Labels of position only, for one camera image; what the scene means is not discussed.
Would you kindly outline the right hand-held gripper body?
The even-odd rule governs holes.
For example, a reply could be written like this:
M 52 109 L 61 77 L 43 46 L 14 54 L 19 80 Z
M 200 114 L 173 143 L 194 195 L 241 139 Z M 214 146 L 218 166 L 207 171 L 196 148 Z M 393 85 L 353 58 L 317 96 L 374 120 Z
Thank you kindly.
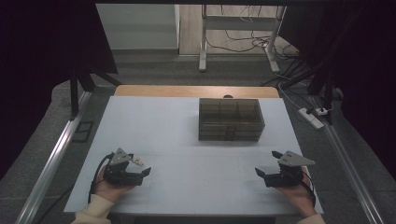
M 266 175 L 264 178 L 267 188 L 296 186 L 303 179 L 302 167 L 316 164 L 314 161 L 289 150 L 282 154 L 283 156 L 277 159 L 279 173 Z

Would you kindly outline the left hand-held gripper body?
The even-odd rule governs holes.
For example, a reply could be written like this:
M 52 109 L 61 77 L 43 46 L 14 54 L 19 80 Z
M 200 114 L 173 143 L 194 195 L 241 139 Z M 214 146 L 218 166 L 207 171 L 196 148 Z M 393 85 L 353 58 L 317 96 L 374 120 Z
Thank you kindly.
M 141 173 L 128 173 L 126 171 L 130 161 L 127 153 L 118 148 L 105 167 L 104 179 L 112 185 L 141 186 L 144 178 Z

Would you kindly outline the smoky transparent drawer box casing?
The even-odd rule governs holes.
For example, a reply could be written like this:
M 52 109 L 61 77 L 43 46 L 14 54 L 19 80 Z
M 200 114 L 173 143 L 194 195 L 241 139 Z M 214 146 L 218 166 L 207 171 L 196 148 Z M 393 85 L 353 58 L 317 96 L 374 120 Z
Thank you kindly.
M 264 127 L 258 99 L 199 99 L 200 141 L 258 142 Z

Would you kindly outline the person's left hand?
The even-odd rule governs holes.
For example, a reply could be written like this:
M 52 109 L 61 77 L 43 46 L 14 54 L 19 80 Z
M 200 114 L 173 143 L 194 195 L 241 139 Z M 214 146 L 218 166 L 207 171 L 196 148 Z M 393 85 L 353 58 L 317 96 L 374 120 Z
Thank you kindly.
M 118 198 L 125 192 L 134 188 L 134 186 L 121 186 L 109 184 L 104 179 L 105 169 L 102 169 L 96 177 L 94 193 L 108 201 L 115 203 Z

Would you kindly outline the person's right hand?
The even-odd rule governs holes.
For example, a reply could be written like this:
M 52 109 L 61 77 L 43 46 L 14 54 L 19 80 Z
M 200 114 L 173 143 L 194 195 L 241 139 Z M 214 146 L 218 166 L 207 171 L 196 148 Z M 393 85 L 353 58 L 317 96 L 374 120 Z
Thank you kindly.
M 307 176 L 306 168 L 303 167 L 302 170 L 304 174 L 302 185 L 299 184 L 293 187 L 279 187 L 277 190 L 283 193 L 290 204 L 296 208 L 302 218 L 307 218 L 312 217 L 317 212 L 309 192 L 311 189 L 310 178 Z

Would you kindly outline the white power strip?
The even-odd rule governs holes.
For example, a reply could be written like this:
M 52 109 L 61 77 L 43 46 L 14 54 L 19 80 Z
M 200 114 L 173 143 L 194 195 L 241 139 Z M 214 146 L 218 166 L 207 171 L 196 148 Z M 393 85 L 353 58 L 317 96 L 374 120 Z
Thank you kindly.
M 306 108 L 301 108 L 298 110 L 299 114 L 315 129 L 319 130 L 324 127 L 323 123 L 319 121 L 312 113 L 309 113 Z

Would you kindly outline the light wooden table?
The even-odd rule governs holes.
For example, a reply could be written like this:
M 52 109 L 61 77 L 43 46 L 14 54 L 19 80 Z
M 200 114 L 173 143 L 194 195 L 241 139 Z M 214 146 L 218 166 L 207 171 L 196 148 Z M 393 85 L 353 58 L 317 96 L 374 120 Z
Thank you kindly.
M 119 85 L 115 96 L 149 97 L 199 97 L 223 98 L 278 98 L 273 87 L 233 87 L 233 86 L 169 86 L 169 85 Z

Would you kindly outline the black metal stand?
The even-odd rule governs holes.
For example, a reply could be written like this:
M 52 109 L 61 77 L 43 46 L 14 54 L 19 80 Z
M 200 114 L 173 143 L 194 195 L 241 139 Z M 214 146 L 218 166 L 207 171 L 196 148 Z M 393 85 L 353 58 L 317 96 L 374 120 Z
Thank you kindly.
M 78 101 L 78 86 L 81 86 L 84 91 L 92 92 L 96 85 L 91 77 L 91 74 L 95 74 L 106 82 L 118 87 L 121 82 L 116 80 L 111 75 L 100 71 L 89 64 L 82 64 L 73 67 L 70 75 L 70 97 L 71 97 L 71 120 L 74 120 L 78 116 L 80 111 Z
M 330 125 L 332 125 L 333 74 L 332 67 L 329 62 L 319 63 L 299 76 L 280 84 L 277 88 L 280 91 L 286 90 L 309 77 L 312 77 L 313 79 L 308 85 L 307 92 L 309 95 L 319 95 L 319 92 L 324 90 L 324 102 L 322 107 L 327 110 L 327 114 L 324 118 Z

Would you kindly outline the white cabinet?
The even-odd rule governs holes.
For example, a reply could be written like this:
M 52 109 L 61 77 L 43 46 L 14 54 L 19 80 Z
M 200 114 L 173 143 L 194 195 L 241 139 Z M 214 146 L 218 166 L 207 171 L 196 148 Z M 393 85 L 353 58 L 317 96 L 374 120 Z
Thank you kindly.
M 97 4 L 111 49 L 178 49 L 179 5 Z

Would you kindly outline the black curtain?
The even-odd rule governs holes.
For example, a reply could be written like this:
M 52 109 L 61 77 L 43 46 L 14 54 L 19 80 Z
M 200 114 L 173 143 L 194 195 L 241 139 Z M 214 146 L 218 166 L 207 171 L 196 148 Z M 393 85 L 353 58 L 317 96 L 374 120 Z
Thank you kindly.
M 96 0 L 0 0 L 0 179 L 78 70 L 118 72 Z
M 355 8 L 361 13 L 335 53 L 334 84 L 344 116 L 396 178 L 396 0 L 288 7 L 280 36 L 314 65 Z

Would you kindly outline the black rectangular floor frame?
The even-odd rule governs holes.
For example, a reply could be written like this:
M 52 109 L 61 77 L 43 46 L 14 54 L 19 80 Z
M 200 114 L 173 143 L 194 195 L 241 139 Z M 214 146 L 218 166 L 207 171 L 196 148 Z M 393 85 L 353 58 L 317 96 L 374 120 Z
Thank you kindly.
M 76 143 L 86 143 L 91 135 L 92 127 L 92 121 L 82 121 L 75 130 L 72 141 Z

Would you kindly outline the aluminium rail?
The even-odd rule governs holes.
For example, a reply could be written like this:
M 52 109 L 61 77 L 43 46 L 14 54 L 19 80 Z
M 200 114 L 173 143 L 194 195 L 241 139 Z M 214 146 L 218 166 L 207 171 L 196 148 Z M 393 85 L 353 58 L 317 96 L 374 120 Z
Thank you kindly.
M 330 108 L 326 115 L 321 115 L 321 122 L 324 125 L 324 131 L 331 142 L 332 148 L 346 174 L 348 182 L 354 189 L 361 208 L 371 224 L 386 224 L 378 206 L 375 203 L 372 194 L 363 183 L 357 168 L 352 162 L 352 159 L 347 154 L 346 148 L 334 128 L 332 120 L 333 109 Z
M 35 185 L 27 198 L 17 220 L 14 224 L 32 224 L 35 215 L 44 200 L 50 183 L 55 176 L 58 167 L 61 164 L 64 153 L 71 142 L 72 136 L 75 133 L 85 112 L 85 107 L 91 98 L 91 93 L 84 91 L 78 100 L 78 112 L 73 119 L 67 121 L 55 147 L 51 151 L 49 158 L 38 177 Z

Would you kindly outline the white metal desk frame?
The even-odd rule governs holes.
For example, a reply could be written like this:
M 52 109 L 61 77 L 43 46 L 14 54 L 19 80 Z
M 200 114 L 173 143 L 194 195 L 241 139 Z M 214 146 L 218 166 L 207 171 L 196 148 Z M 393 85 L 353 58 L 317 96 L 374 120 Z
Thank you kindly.
M 276 8 L 274 17 L 261 17 L 246 15 L 246 16 L 226 16 L 226 15 L 209 15 L 207 13 L 207 5 L 201 5 L 202 15 L 202 36 L 199 55 L 199 70 L 206 71 L 206 56 L 207 56 L 207 31 L 261 31 L 269 32 L 270 37 L 268 43 L 263 47 L 267 60 L 270 64 L 271 70 L 278 74 L 279 67 L 273 53 L 280 25 L 284 16 L 286 8 L 281 6 Z

